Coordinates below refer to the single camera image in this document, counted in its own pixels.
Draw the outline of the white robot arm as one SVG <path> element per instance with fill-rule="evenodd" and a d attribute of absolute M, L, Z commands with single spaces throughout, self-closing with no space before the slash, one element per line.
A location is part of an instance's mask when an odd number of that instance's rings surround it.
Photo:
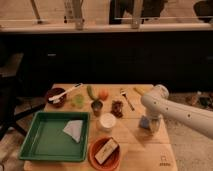
<path fill-rule="evenodd" d="M 213 139 L 212 111 L 170 101 L 168 96 L 168 89 L 160 84 L 141 96 L 141 103 L 146 108 L 150 121 L 157 120 L 160 115 L 163 115 Z"/>

